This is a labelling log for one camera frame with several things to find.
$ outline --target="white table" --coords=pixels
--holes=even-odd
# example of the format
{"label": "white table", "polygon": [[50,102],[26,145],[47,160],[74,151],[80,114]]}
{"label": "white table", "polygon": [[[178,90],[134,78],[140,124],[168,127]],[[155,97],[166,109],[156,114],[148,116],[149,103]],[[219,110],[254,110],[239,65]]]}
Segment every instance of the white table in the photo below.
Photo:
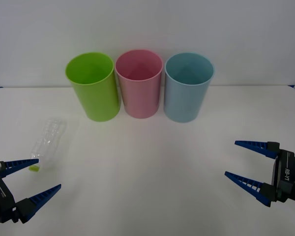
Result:
{"label": "white table", "polygon": [[295,90],[210,87],[198,118],[175,123],[122,107],[87,119],[71,88],[0,89],[0,160],[27,159],[49,117],[67,120],[53,168],[5,182],[19,201],[62,189],[26,224],[3,236],[293,236],[295,202],[259,203],[224,176],[271,182],[273,160],[235,140],[277,141],[295,152]]}

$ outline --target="green cup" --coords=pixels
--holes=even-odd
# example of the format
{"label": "green cup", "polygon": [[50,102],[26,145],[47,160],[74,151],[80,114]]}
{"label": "green cup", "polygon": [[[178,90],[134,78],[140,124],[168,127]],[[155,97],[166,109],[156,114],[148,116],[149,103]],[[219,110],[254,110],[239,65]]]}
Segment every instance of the green cup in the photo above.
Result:
{"label": "green cup", "polygon": [[103,53],[85,53],[69,62],[65,74],[88,118],[107,121],[119,110],[113,60]]}

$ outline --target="pink cup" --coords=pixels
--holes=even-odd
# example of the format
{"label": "pink cup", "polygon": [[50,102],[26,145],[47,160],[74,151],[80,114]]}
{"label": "pink cup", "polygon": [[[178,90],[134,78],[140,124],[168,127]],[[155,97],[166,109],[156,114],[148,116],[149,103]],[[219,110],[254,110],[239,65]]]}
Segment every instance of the pink cup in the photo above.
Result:
{"label": "pink cup", "polygon": [[117,59],[122,100],[130,116],[148,118],[157,112],[162,70],[161,57],[149,50],[131,50]]}

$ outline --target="plastic cup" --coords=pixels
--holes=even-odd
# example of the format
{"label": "plastic cup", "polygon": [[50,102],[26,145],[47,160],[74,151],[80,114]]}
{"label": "plastic cup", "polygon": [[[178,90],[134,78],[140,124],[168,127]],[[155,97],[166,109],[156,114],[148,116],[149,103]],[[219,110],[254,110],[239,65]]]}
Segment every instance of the plastic cup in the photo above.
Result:
{"label": "plastic cup", "polygon": [[213,77],[213,65],[199,54],[181,53],[167,60],[165,73],[165,114],[176,122],[194,120]]}
{"label": "plastic cup", "polygon": [[120,110],[113,60],[103,53],[77,56],[65,73],[88,118],[107,121]]}
{"label": "plastic cup", "polygon": [[149,50],[132,50],[116,61],[122,100],[134,118],[148,118],[159,107],[163,61]]}

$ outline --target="plastic bottle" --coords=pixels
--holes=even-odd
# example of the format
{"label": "plastic bottle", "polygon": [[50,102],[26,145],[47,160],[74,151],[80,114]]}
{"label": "plastic bottle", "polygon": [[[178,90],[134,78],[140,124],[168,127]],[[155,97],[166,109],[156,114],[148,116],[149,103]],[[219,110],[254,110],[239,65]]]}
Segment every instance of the plastic bottle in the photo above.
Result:
{"label": "plastic bottle", "polygon": [[65,128],[66,121],[62,119],[49,118],[46,121],[43,133],[30,153],[31,159],[39,159],[37,164],[29,167],[31,171],[38,172],[40,168],[52,162]]}

